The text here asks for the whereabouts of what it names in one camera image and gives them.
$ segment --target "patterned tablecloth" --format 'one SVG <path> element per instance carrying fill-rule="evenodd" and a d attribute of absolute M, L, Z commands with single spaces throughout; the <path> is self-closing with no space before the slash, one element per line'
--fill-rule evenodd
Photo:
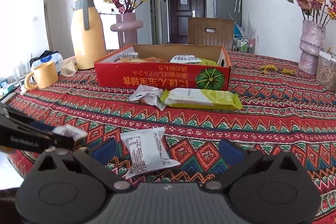
<path fill-rule="evenodd" d="M 218 153 L 222 138 L 244 149 L 258 148 L 265 154 L 290 149 L 321 193 L 322 202 L 314 223 L 335 224 L 335 96 L 298 70 L 297 63 L 239 52 L 231 52 L 230 58 L 230 91 L 239 94 L 244 106 L 240 111 L 171 107 L 159 111 L 153 106 L 127 102 L 133 90 L 99 87 L 93 69 L 61 77 L 56 84 L 18 95 L 9 104 L 46 124 L 71 124 L 85 130 L 89 147 L 114 136 L 118 141 L 118 157 L 111 159 L 107 168 L 119 174 L 125 174 L 130 167 L 120 134 L 135 128 L 164 126 L 166 148 L 181 165 L 134 177 L 134 184 L 205 182 L 213 178 L 228 168 Z M 260 71 L 263 64 L 294 69 L 297 75 L 277 72 L 264 75 Z M 37 156 L 17 151 L 9 159 L 25 176 Z"/>

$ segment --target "yellow thermos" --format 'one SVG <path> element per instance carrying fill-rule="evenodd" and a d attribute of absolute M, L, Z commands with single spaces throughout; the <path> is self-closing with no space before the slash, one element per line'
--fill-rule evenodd
<path fill-rule="evenodd" d="M 71 38 L 78 69 L 93 68 L 106 55 L 103 23 L 93 0 L 75 0 Z"/>

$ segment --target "chair backrest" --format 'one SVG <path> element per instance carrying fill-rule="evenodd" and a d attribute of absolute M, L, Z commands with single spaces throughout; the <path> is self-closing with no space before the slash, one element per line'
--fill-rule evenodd
<path fill-rule="evenodd" d="M 188 19 L 188 44 L 223 46 L 232 51 L 233 20 L 195 17 Z"/>

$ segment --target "brown door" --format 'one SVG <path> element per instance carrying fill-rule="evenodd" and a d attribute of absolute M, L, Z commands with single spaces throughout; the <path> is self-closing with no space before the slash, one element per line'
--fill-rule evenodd
<path fill-rule="evenodd" d="M 171 43 L 188 44 L 188 18 L 204 17 L 205 0 L 168 0 Z"/>

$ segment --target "white snack wrapper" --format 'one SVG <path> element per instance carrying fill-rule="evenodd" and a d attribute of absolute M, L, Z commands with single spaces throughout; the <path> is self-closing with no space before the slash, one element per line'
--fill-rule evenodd
<path fill-rule="evenodd" d="M 86 138 L 87 133 L 81 129 L 78 129 L 76 127 L 70 126 L 70 125 L 65 125 L 65 126 L 58 126 L 53 129 L 53 133 L 62 135 L 62 136 L 67 136 L 67 137 L 72 137 L 75 142 L 82 138 Z M 58 155 L 65 155 L 67 154 L 70 150 L 64 149 L 64 148 L 59 148 L 59 147 L 50 147 L 55 149 L 56 153 Z"/>
<path fill-rule="evenodd" d="M 195 55 L 175 55 L 172 60 L 170 60 L 170 63 L 177 63 L 177 64 L 187 64 L 187 63 L 199 63 L 202 62 L 202 60 L 195 57 Z"/>
<path fill-rule="evenodd" d="M 147 105 L 157 106 L 159 110 L 164 110 L 166 105 L 160 100 L 163 90 L 154 86 L 139 85 L 134 93 L 128 98 L 129 101 L 140 101 Z"/>
<path fill-rule="evenodd" d="M 121 140 L 131 155 L 132 166 L 126 173 L 129 179 L 135 175 L 152 172 L 180 165 L 177 160 L 169 158 L 161 139 L 165 128 L 136 130 L 121 134 Z"/>

